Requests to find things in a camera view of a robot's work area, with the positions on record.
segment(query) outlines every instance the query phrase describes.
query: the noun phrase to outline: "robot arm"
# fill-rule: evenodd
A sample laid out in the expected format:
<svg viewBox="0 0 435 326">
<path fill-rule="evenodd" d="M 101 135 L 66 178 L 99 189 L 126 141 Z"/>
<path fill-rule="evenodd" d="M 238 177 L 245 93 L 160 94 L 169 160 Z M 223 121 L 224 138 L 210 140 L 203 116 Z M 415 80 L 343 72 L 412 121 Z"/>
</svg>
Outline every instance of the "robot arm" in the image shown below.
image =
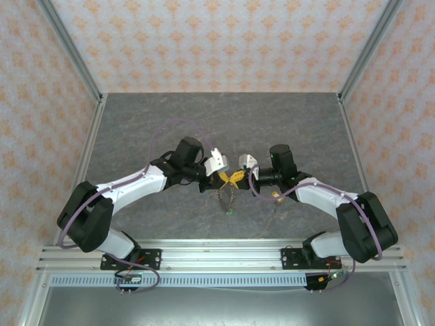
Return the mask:
<svg viewBox="0 0 435 326">
<path fill-rule="evenodd" d="M 60 214 L 57 224 L 65 229 L 73 214 L 87 199 L 103 189 L 109 189 L 97 196 L 67 230 L 72 241 L 87 253 L 100 250 L 117 258 L 135 262 L 140 246 L 124 232 L 110 227 L 111 217 L 126 205 L 149 194 L 161 192 L 183 180 L 198 182 L 200 192 L 219 189 L 223 181 L 218 173 L 228 169 L 226 157 L 218 149 L 211 151 L 211 158 L 202 158 L 196 163 L 202 144 L 191 137 L 180 141 L 177 149 L 167 156 L 153 160 L 144 172 L 140 170 L 117 181 L 93 186 L 85 181 L 73 191 L 68 203 Z"/>
<path fill-rule="evenodd" d="M 397 233 L 376 195 L 344 192 L 298 171 L 288 145 L 273 146 L 270 155 L 272 168 L 258 168 L 251 155 L 240 157 L 239 166 L 245 171 L 245 178 L 238 183 L 240 189 L 250 189 L 248 172 L 253 169 L 253 188 L 257 194 L 262 186 L 277 185 L 282 193 L 290 192 L 287 196 L 291 199 L 317 207 L 338 220 L 340 232 L 322 232 L 304 241 L 303 253 L 308 263 L 342 255 L 364 263 L 397 243 Z M 362 219 L 359 210 L 370 225 Z"/>
</svg>

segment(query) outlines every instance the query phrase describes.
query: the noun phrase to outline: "cable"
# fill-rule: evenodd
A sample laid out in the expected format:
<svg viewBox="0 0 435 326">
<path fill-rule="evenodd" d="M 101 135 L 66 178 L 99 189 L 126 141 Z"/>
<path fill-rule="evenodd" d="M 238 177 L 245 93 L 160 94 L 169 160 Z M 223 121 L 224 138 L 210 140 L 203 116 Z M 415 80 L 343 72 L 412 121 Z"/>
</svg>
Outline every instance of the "cable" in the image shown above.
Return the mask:
<svg viewBox="0 0 435 326">
<path fill-rule="evenodd" d="M 131 292 L 130 294 L 138 294 L 138 293 L 142 293 L 142 292 L 146 292 L 146 291 L 152 290 L 154 287 L 156 287 L 160 283 L 160 275 L 159 275 L 159 273 L 155 269 L 153 269 L 153 268 L 151 268 L 149 266 L 145 266 L 145 265 L 141 265 L 141 264 L 136 264 L 136 263 L 132 263 L 132 262 L 120 259 L 120 258 L 118 258 L 118 257 L 116 257 L 116 256 L 114 256 L 114 255 L 112 255 L 110 253 L 106 253 L 106 255 L 111 257 L 112 259 L 120 262 L 120 263 L 129 265 L 129 266 L 134 266 L 134 267 L 142 268 L 143 270 L 149 270 L 150 272 L 153 272 L 157 276 L 157 280 L 156 280 L 156 282 L 153 285 L 151 285 L 150 287 L 144 287 L 142 289 L 138 289 L 136 291 Z M 121 292 L 121 293 L 122 293 L 122 289 L 120 288 L 120 283 L 128 276 L 128 274 L 130 274 L 130 272 L 125 274 L 124 277 L 119 279 L 118 282 L 116 283 L 116 289 L 119 292 Z"/>
<path fill-rule="evenodd" d="M 381 244 L 379 243 L 379 239 L 376 235 L 375 230 L 372 227 L 372 224 L 370 223 L 370 221 L 368 220 L 367 215 L 365 214 L 365 212 L 362 210 L 362 208 L 358 205 L 358 203 L 350 196 L 348 196 L 347 194 L 344 194 L 340 191 L 338 191 L 337 189 L 335 189 L 334 187 L 330 187 L 329 185 L 324 185 L 323 183 L 314 183 L 314 182 L 308 182 L 308 183 L 303 183 L 300 185 L 296 185 L 293 188 L 289 189 L 288 191 L 284 192 L 282 195 L 278 196 L 278 197 L 265 197 L 265 196 L 261 196 L 255 189 L 254 187 L 254 182 L 253 182 L 253 171 L 255 168 L 258 167 L 258 164 L 254 165 L 251 170 L 249 170 L 249 175 L 248 175 L 248 182 L 249 182 L 249 188 L 251 189 L 251 191 L 254 193 L 254 195 L 256 197 L 259 197 L 259 199 L 263 199 L 267 202 L 274 202 L 276 200 L 285 198 L 288 194 L 291 194 L 292 192 L 294 192 L 295 190 L 299 189 L 299 188 L 303 188 L 303 187 L 308 187 L 310 185 L 314 186 L 314 187 L 320 187 L 320 188 L 324 188 L 324 189 L 328 189 L 331 192 L 334 192 L 335 194 L 338 194 L 344 198 L 346 198 L 348 201 L 350 201 L 350 203 L 352 203 L 352 205 L 356 208 L 356 210 L 358 211 L 358 213 L 360 214 L 360 216 L 362 217 L 362 219 L 364 220 L 364 222 L 367 225 L 368 231 L 370 232 L 370 235 L 372 236 L 373 242 L 375 243 L 376 249 L 378 251 L 378 257 L 373 257 L 374 260 L 381 260 L 382 259 L 382 248 L 381 248 Z"/>
<path fill-rule="evenodd" d="M 331 262 L 329 260 L 327 260 L 327 262 L 328 262 L 328 274 L 327 275 L 328 275 L 328 278 L 329 278 L 329 275 L 330 275 L 329 273 L 331 272 L 331 265 L 332 264 L 331 264 Z"/>
<path fill-rule="evenodd" d="M 211 145 L 211 143 L 207 140 L 207 137 L 204 135 L 204 133 L 200 130 L 200 128 L 193 122 L 189 121 L 189 120 L 185 120 L 185 119 L 172 119 L 169 120 L 167 122 L 165 122 L 163 125 L 161 125 L 159 127 L 159 129 L 157 129 L 157 131 L 152 135 L 151 138 L 151 142 L 150 142 L 150 147 L 148 147 L 148 161 L 147 164 L 145 165 L 145 168 L 143 168 L 142 173 L 139 173 L 136 177 L 133 177 L 132 179 L 123 181 L 121 183 L 117 183 L 115 185 L 112 185 L 112 187 L 107 187 L 105 189 L 100 190 L 99 192 L 95 193 L 94 195 L 92 195 L 91 197 L 89 197 L 89 199 L 87 199 L 80 207 L 78 210 L 76 210 L 73 214 L 73 216 L 69 219 L 68 223 L 66 224 L 66 226 L 63 228 L 63 231 L 60 233 L 59 238 L 57 240 L 57 245 L 62 248 L 62 249 L 72 249 L 72 248 L 77 248 L 78 246 L 76 244 L 72 244 L 72 245 L 65 245 L 63 243 L 65 236 L 67 235 L 69 228 L 71 227 L 71 225 L 74 223 L 75 219 L 77 219 L 77 217 L 79 216 L 79 214 L 96 198 L 98 198 L 100 195 L 105 194 L 106 192 L 110 191 L 111 189 L 117 189 L 119 187 L 122 187 L 124 185 L 128 185 L 130 183 L 133 183 L 137 180 L 139 180 L 140 178 L 142 178 L 145 173 L 148 171 L 148 169 L 150 168 L 150 163 L 151 163 L 151 157 L 152 157 L 152 152 L 153 152 L 153 148 L 154 148 L 154 141 L 156 140 L 158 134 L 160 133 L 160 131 L 162 131 L 162 129 L 166 126 L 168 126 L 169 124 L 173 124 L 175 122 L 184 122 L 186 124 L 191 125 L 191 127 L 193 127 L 197 132 L 199 132 L 199 134 L 202 136 L 202 138 L 204 139 L 204 142 L 207 144 L 207 146 L 210 147 L 211 150 L 214 149 L 214 147 Z"/>
<path fill-rule="evenodd" d="M 160 158 L 166 158 L 167 156 L 169 156 L 169 155 L 171 155 L 171 154 L 174 154 L 174 153 L 175 153 L 175 151 L 167 151 L 166 153 L 164 153 L 163 155 L 161 155 Z"/>
<path fill-rule="evenodd" d="M 352 262 L 352 271 L 350 272 L 350 274 L 349 274 L 349 277 L 347 277 L 342 283 L 340 283 L 339 285 L 337 285 L 337 286 L 335 286 L 335 287 L 332 287 L 332 288 L 330 288 L 330 289 L 324 289 L 324 290 L 318 290 L 318 292 L 331 292 L 331 291 L 335 291 L 335 290 L 337 290 L 337 289 L 340 289 L 345 283 L 347 283 L 347 282 L 349 282 L 349 280 L 351 279 L 351 277 L 353 276 L 353 274 L 355 273 L 355 269 L 356 269 L 356 261 L 353 259 L 353 262 Z"/>
<path fill-rule="evenodd" d="M 198 161 L 198 163 L 201 163 L 201 161 L 204 160 L 204 156 L 205 156 L 204 155 L 204 147 L 201 147 L 199 150 L 201 152 L 201 159 Z"/>
<path fill-rule="evenodd" d="M 189 182 L 187 182 L 187 183 L 179 183 L 179 185 L 191 185 L 192 184 L 192 182 L 193 182 L 193 180 L 190 180 Z"/>
<path fill-rule="evenodd" d="M 127 274 L 129 274 L 131 272 L 130 267 L 124 268 L 123 270 L 117 270 L 115 272 L 114 276 L 117 277 L 117 278 L 127 277 L 127 275 L 121 275 L 121 273 L 123 273 L 123 272 L 127 272 Z"/>
</svg>

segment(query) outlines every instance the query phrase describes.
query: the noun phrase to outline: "aluminum frame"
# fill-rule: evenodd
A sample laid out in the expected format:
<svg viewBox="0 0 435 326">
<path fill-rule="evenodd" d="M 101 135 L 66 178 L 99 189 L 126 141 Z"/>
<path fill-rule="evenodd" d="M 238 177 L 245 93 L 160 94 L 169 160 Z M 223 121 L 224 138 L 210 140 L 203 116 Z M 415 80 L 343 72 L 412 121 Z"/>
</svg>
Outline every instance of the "aluminum frame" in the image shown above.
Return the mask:
<svg viewBox="0 0 435 326">
<path fill-rule="evenodd" d="M 370 37 L 364 45 L 360 56 L 356 60 L 356 63 L 354 64 L 349 76 L 347 77 L 343 89 L 339 93 L 339 98 L 343 103 L 352 93 L 353 87 L 355 87 L 356 83 L 361 77 L 362 72 L 366 68 L 368 62 L 370 61 L 370 58 L 377 49 L 378 44 L 381 42 L 383 36 L 387 32 L 387 29 L 390 26 L 392 20 L 394 19 L 394 17 L 396 17 L 396 13 L 402 3 L 403 0 L 389 0 L 383 13 L 381 14 L 381 17 L 378 20 L 378 23 L 370 34 Z"/>
<path fill-rule="evenodd" d="M 71 36 L 58 16 L 51 0 L 37 0 L 40 8 L 46 14 L 52 24 L 60 42 L 72 59 L 78 73 L 84 80 L 89 93 L 98 101 L 94 117 L 90 124 L 88 136 L 77 168 L 74 186 L 82 181 L 86 175 L 90 155 L 97 136 L 99 123 L 103 114 L 107 95 L 101 96 L 93 77 L 77 48 L 74 46 Z M 364 190 L 368 189 L 368 183 L 362 169 L 355 141 L 349 126 L 344 108 L 345 99 L 349 96 L 362 71 L 370 60 L 387 27 L 394 18 L 403 0 L 390 0 L 385 8 L 381 19 L 371 33 L 363 52 L 353 67 L 343 90 L 338 96 L 343 120 L 346 126 L 352 151 L 358 167 Z M 272 240 L 153 240 L 139 241 L 144 248 L 158 247 L 164 250 L 161 270 L 166 274 L 183 273 L 267 273 L 279 275 L 284 272 L 281 267 L 280 248 L 287 245 L 301 247 L 302 239 L 272 239 Z M 413 291 L 411 276 L 406 268 L 402 250 L 394 246 L 384 253 L 382 261 L 368 261 L 357 265 L 357 272 L 389 272 L 394 292 L 405 325 L 424 326 L 421 311 L 417 305 L 417 298 Z M 63 251 L 58 247 L 44 247 L 41 258 L 37 265 L 37 274 L 33 281 L 30 294 L 24 305 L 24 311 L 19 325 L 38 325 L 44 305 L 50 289 L 52 275 L 66 270 L 73 273 L 101 274 L 112 273 L 101 271 L 99 262 L 101 253 L 83 253 L 72 249 Z M 348 257 L 343 257 L 343 263 L 351 265 Z M 324 272 L 325 270 L 295 270 L 295 272 Z"/>
<path fill-rule="evenodd" d="M 91 75 L 86 63 L 74 45 L 73 39 L 68 33 L 65 25 L 63 24 L 60 16 L 51 2 L 51 0 L 36 0 L 41 8 L 41 11 L 46 15 L 48 22 L 52 25 L 54 32 L 58 36 L 60 43 L 70 57 L 74 67 L 77 69 L 79 76 L 82 78 L 83 83 L 89 91 L 89 94 L 98 101 L 101 98 L 101 92 Z"/>
</svg>

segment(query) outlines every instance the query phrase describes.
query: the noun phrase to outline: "patterned wallpaper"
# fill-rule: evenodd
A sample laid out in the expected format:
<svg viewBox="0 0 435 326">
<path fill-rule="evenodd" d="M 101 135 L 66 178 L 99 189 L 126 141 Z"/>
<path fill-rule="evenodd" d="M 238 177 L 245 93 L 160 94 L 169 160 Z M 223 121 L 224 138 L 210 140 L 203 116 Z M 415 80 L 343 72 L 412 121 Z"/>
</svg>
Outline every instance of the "patterned wallpaper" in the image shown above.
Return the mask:
<svg viewBox="0 0 435 326">
<path fill-rule="evenodd" d="M 346 109 L 435 321 L 435 2 L 405 0 Z"/>
<path fill-rule="evenodd" d="M 387 0 L 54 0 L 102 92 L 336 92 Z"/>
<path fill-rule="evenodd" d="M 0 325 L 17 325 L 94 102 L 35 0 L 0 1 L 0 48 Z"/>
</svg>

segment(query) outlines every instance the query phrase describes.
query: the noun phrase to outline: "metal base plate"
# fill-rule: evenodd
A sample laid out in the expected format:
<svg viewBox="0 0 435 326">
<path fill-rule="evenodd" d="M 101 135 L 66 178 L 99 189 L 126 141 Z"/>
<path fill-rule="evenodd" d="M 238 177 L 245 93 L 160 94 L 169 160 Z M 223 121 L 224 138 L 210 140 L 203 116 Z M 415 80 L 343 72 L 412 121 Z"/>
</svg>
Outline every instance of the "metal base plate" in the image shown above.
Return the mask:
<svg viewBox="0 0 435 326">
<path fill-rule="evenodd" d="M 283 270 L 339 270 L 341 264 L 332 262 L 331 266 L 329 261 L 341 261 L 335 256 L 319 259 L 311 264 L 308 264 L 304 256 L 302 255 L 302 248 L 284 248 L 281 249 L 281 263 Z"/>
<path fill-rule="evenodd" d="M 162 260 L 162 250 L 161 249 L 141 249 L 139 254 L 139 259 L 141 261 L 138 264 L 151 267 L 155 270 L 160 269 L 160 261 Z M 113 260 L 107 255 L 103 255 L 101 258 L 101 270 L 125 270 L 129 266 Z M 142 268 L 133 267 L 134 270 L 141 270 Z"/>
</svg>

